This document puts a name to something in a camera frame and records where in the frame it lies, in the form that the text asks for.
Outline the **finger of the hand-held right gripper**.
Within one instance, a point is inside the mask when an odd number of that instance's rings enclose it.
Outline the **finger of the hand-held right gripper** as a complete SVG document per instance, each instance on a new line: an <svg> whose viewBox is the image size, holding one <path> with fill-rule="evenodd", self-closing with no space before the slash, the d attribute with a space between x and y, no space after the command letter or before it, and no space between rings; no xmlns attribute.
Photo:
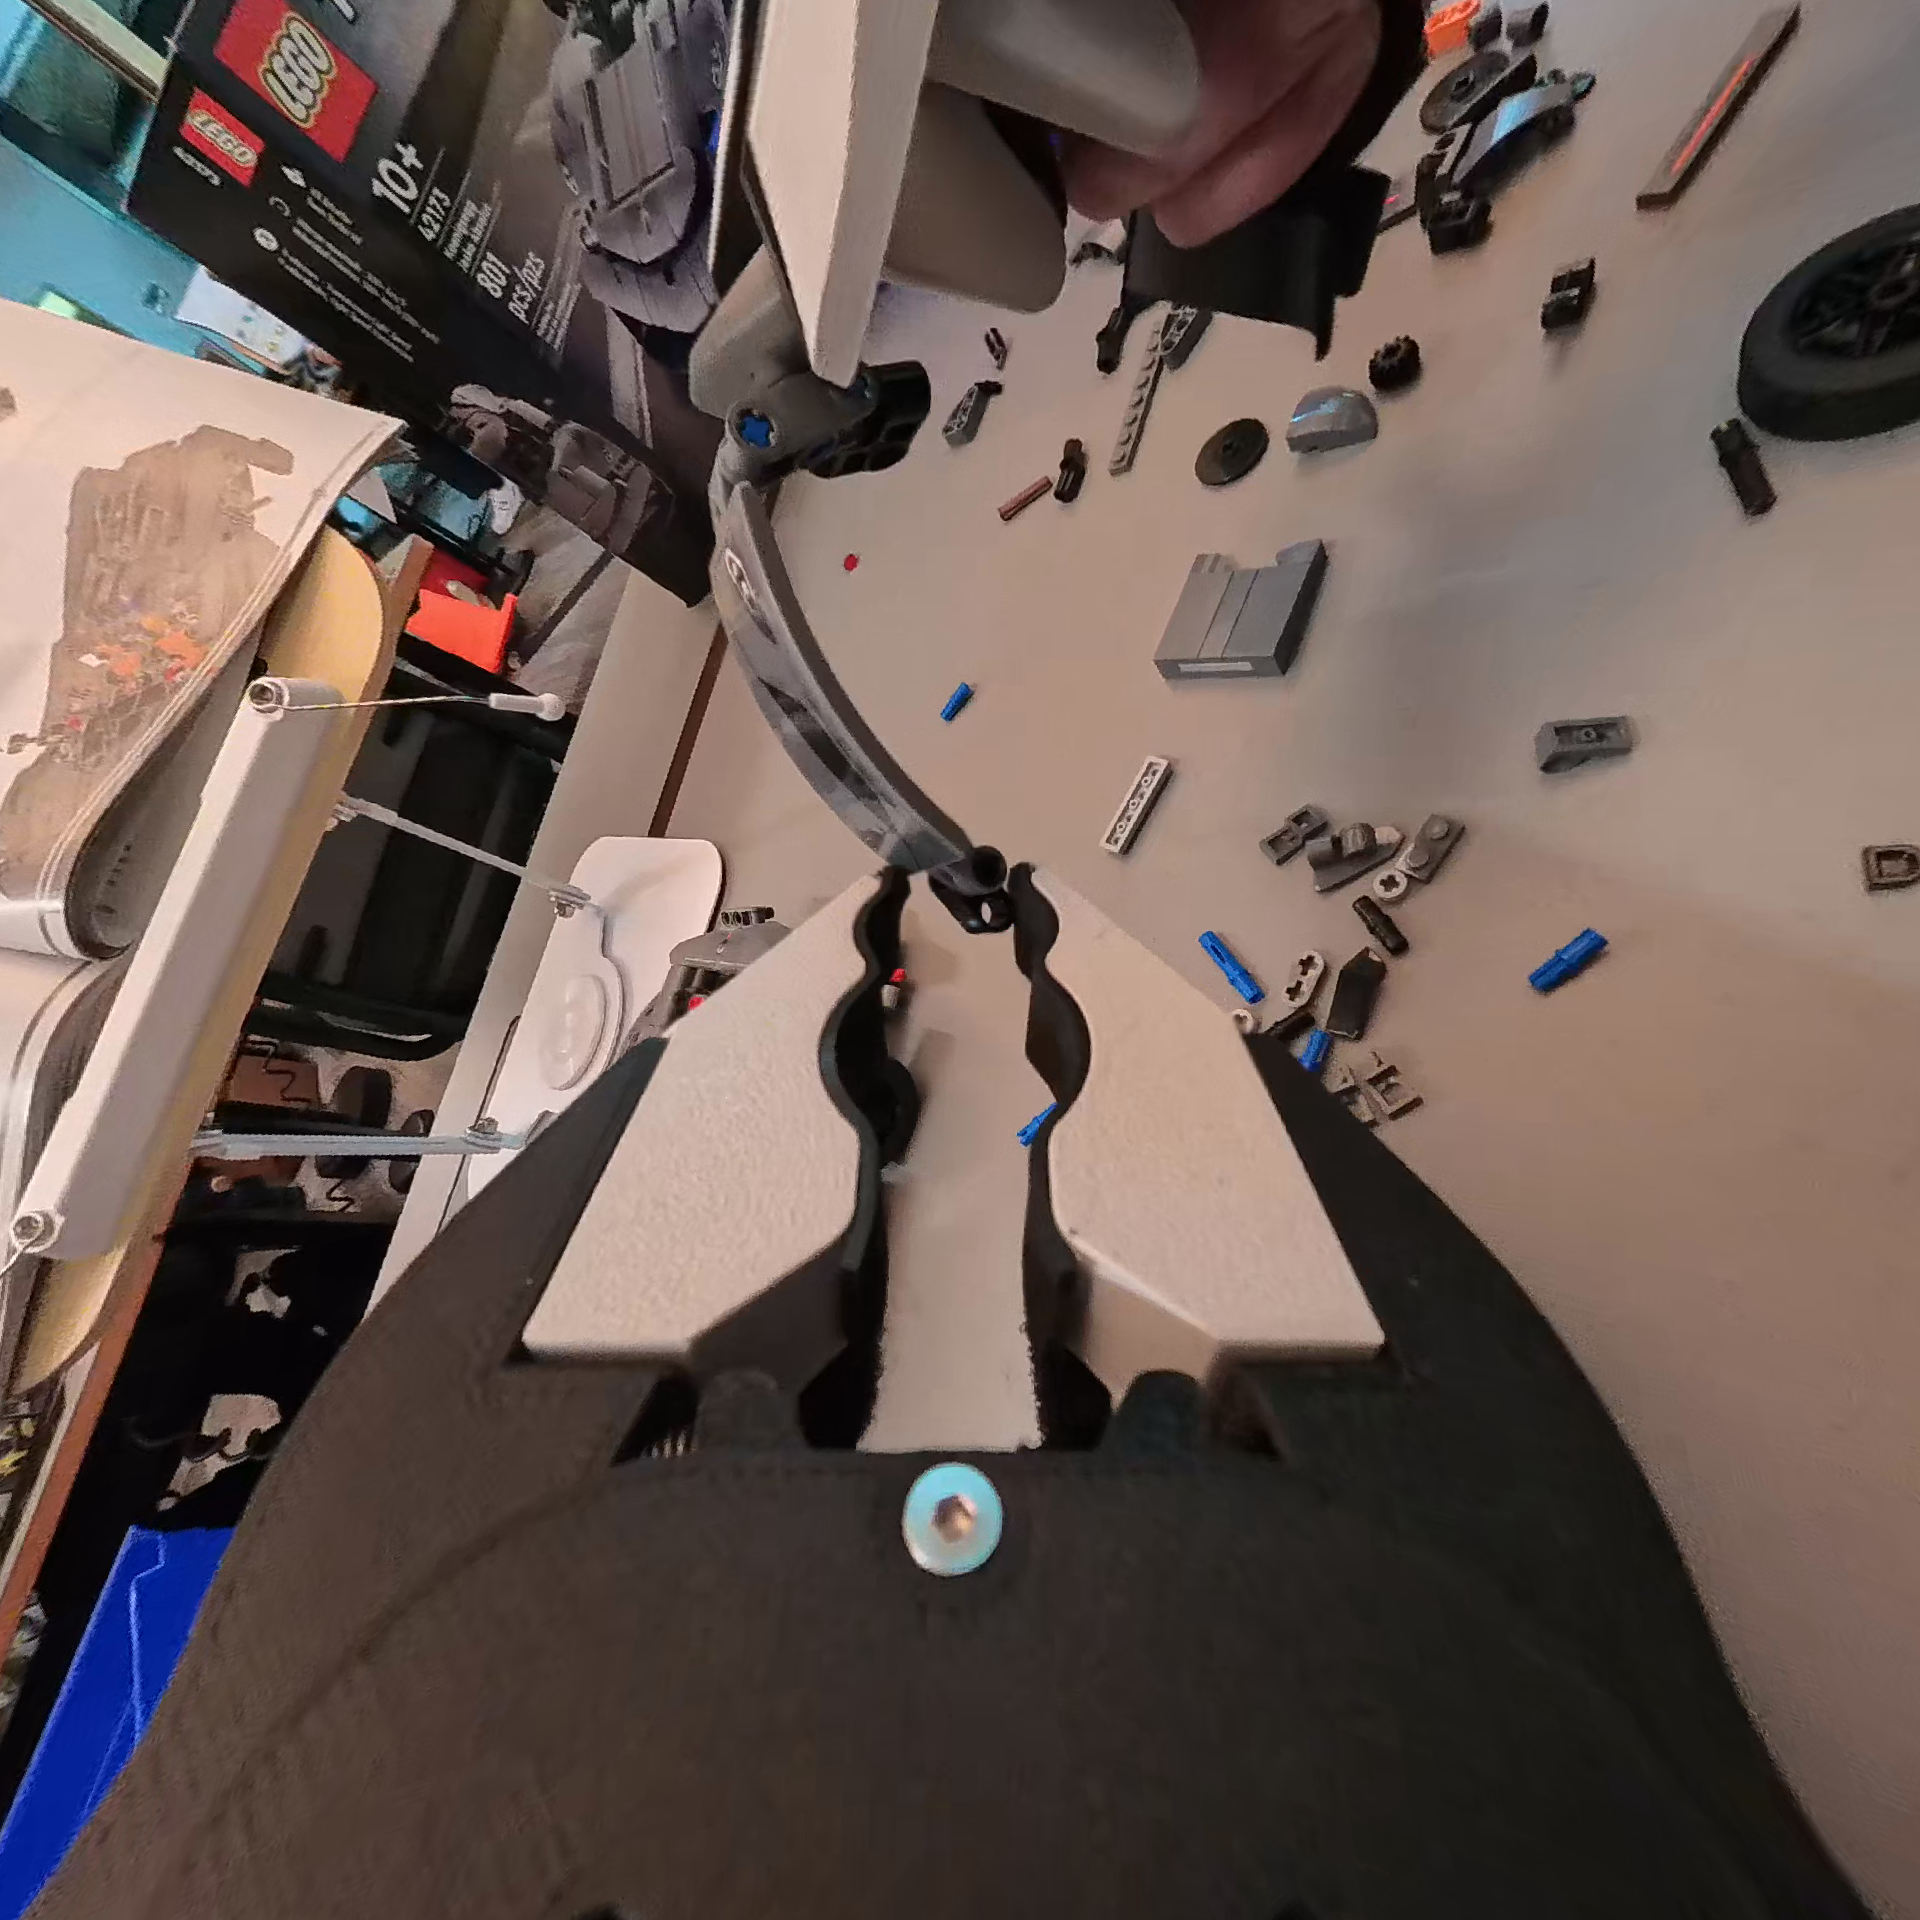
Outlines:
<svg viewBox="0 0 1920 1920"><path fill-rule="evenodd" d="M865 343L920 106L934 3L769 3L752 36L750 157L815 378Z"/></svg>
<svg viewBox="0 0 1920 1920"><path fill-rule="evenodd" d="M1039 313L1064 284L1064 191L1045 131L928 83L879 276Z"/></svg>

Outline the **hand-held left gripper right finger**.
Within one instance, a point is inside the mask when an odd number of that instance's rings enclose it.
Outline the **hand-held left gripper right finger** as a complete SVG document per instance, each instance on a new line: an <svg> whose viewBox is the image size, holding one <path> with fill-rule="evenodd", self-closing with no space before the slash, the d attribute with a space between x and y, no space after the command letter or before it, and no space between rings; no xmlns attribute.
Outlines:
<svg viewBox="0 0 1920 1920"><path fill-rule="evenodd" d="M1201 1405L1251 1370L1366 1364L1385 1331L1311 1183L1269 1057L1064 881L1013 869L1023 1057L1023 1335L1045 1450L1089 1450L1150 1377Z"/></svg>

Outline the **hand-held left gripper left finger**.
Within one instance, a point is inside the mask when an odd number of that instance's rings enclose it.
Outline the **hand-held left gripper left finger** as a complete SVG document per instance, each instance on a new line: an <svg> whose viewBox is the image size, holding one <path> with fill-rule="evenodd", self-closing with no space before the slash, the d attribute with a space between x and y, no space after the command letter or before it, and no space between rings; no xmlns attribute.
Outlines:
<svg viewBox="0 0 1920 1920"><path fill-rule="evenodd" d="M645 1083L521 1332L536 1361L640 1361L707 1387L764 1373L814 1446L872 1422L881 1174L915 1137L889 1049L909 877L854 881L701 1011Z"/></svg>

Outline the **dark grey lego fender assembly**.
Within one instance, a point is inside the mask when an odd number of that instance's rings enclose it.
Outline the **dark grey lego fender assembly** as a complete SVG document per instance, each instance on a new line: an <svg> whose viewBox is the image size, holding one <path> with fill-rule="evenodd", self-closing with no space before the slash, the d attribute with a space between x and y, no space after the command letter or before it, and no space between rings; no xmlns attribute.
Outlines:
<svg viewBox="0 0 1920 1920"><path fill-rule="evenodd" d="M924 876L966 933L1014 931L1029 882L969 838L881 746L809 626L772 522L774 494L795 475L897 466L928 419L926 371L857 363L847 385L814 373L798 301L760 247L693 345L688 390L721 422L707 490L710 597L757 708L812 790L885 866Z"/></svg>

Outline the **cluster of small lego connectors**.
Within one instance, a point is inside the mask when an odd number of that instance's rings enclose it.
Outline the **cluster of small lego connectors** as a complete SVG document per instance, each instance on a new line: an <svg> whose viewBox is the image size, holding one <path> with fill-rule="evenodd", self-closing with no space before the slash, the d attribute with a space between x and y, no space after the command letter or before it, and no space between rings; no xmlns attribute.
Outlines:
<svg viewBox="0 0 1920 1920"><path fill-rule="evenodd" d="M1320 1091L1331 1092L1359 1125L1376 1129L1421 1109L1424 1097L1404 1069L1372 1044L1372 1027L1385 989L1385 958L1361 947L1339 966L1307 950L1283 993L1260 1005L1232 1011L1232 1025L1252 1047L1276 1058L1295 1053L1316 1025L1336 1038Z"/></svg>

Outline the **grey lego car model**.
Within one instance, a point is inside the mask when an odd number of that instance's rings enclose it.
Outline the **grey lego car model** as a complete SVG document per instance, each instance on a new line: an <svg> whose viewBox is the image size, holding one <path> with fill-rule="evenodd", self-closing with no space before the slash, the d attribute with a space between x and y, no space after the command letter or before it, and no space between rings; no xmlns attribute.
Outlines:
<svg viewBox="0 0 1920 1920"><path fill-rule="evenodd" d="M744 966L764 958L789 938L791 927L774 917L769 905L724 909L709 931L676 945L665 963L657 993L646 999L625 1031L625 1047L661 1038L720 993ZM876 1122L879 1164L895 1169L904 1162L908 1148L920 1119L920 1091L912 1069L893 1057L885 1057L876 1069L870 1092L859 1097L862 1110Z"/></svg>

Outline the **long grey lego plate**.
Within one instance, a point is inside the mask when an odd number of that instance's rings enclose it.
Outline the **long grey lego plate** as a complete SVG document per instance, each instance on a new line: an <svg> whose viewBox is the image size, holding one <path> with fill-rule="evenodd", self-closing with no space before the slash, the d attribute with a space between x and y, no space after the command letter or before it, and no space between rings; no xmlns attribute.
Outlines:
<svg viewBox="0 0 1920 1920"><path fill-rule="evenodd" d="M1142 441L1142 435L1144 435L1144 422L1150 419L1150 412L1151 412L1159 385L1160 385L1167 326L1175 321L1177 321L1177 313L1166 313L1157 323L1153 332L1148 337L1148 343L1142 348L1140 363L1139 363L1139 371L1136 371L1134 387L1131 387L1131 390L1127 395L1127 403L1121 407L1121 413L1119 413L1117 436L1115 436L1115 444L1111 447L1111 460L1108 460L1108 475L1111 477L1121 477L1121 475L1131 474L1134 466L1136 466L1139 447L1140 447L1140 441Z"/></svg>

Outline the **short light grey lego plate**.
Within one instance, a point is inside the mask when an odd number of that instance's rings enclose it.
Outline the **short light grey lego plate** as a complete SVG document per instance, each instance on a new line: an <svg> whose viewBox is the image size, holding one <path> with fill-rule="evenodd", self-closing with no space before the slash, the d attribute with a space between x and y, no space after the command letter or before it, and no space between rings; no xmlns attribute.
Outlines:
<svg viewBox="0 0 1920 1920"><path fill-rule="evenodd" d="M1136 779L1129 785L1125 797L1115 807L1108 828L1100 837L1100 851L1108 857L1127 857L1142 828L1151 821L1153 810L1167 793L1173 779L1173 761L1167 756L1148 755Z"/></svg>

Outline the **lego instruction booklet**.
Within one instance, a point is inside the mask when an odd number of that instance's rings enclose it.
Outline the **lego instruction booklet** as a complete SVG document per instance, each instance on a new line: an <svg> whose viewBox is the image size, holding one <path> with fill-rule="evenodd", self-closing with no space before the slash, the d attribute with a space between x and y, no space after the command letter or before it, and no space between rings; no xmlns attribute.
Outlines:
<svg viewBox="0 0 1920 1920"><path fill-rule="evenodd" d="M89 852L400 421L1 306L1 941L112 956Z"/></svg>

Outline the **person's right hand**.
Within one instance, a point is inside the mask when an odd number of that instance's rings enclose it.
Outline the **person's right hand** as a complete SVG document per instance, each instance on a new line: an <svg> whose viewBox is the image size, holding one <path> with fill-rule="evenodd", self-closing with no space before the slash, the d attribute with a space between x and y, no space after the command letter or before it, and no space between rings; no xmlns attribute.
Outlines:
<svg viewBox="0 0 1920 1920"><path fill-rule="evenodd" d="M1287 195L1359 102L1385 44L1377 3L1182 3L1197 108L1160 156L1062 135L1062 188L1093 221L1150 212L1197 250Z"/></svg>

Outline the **black shelf unit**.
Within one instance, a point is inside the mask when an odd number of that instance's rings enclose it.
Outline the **black shelf unit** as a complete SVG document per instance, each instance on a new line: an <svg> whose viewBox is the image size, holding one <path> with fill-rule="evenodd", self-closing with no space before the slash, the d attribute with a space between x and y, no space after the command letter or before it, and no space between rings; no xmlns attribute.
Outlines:
<svg viewBox="0 0 1920 1920"><path fill-rule="evenodd" d="M494 857L529 859L571 723L373 715L348 796ZM423 1134L414 1069L465 1035L518 882L376 821L334 825L294 900L214 1110L318 1110ZM411 1171L204 1164L168 1225L101 1437L150 1513L247 1486L367 1307Z"/></svg>

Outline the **orange box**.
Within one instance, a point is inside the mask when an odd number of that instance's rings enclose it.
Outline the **orange box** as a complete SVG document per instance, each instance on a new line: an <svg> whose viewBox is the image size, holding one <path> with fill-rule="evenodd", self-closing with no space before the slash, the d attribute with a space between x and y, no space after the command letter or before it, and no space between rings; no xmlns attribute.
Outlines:
<svg viewBox="0 0 1920 1920"><path fill-rule="evenodd" d="M488 603L456 591L421 590L405 635L479 671L502 676L512 650L518 597Z"/></svg>

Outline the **grey tile with orange stripe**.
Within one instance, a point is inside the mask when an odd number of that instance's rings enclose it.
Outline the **grey tile with orange stripe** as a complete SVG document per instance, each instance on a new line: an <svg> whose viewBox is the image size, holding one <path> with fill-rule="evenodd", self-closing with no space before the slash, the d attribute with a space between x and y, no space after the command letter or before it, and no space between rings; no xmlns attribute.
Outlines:
<svg viewBox="0 0 1920 1920"><path fill-rule="evenodd" d="M1801 5L1763 12L1739 39L1702 100L1673 135L1665 153L1649 170L1633 197L1633 210L1663 210L1677 204L1716 153L1755 90L1776 66L1783 49L1799 33Z"/></svg>

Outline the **blue plastic bin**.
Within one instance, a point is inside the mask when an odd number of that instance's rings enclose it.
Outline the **blue plastic bin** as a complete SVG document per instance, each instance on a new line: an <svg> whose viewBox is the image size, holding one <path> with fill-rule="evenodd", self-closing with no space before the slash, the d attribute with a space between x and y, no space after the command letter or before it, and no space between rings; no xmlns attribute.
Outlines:
<svg viewBox="0 0 1920 1920"><path fill-rule="evenodd" d="M231 1527L128 1531L7 1813L4 1918L31 1906L147 1735L231 1541Z"/></svg>

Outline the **grey lego bracket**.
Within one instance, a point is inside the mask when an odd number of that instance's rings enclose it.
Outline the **grey lego bracket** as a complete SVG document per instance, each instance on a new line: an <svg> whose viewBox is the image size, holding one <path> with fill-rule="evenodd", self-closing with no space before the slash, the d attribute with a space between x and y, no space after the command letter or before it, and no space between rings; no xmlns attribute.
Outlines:
<svg viewBox="0 0 1920 1920"><path fill-rule="evenodd" d="M1406 834L1391 823L1343 823L1305 842L1302 854L1318 895L1342 891L1406 845Z"/></svg>

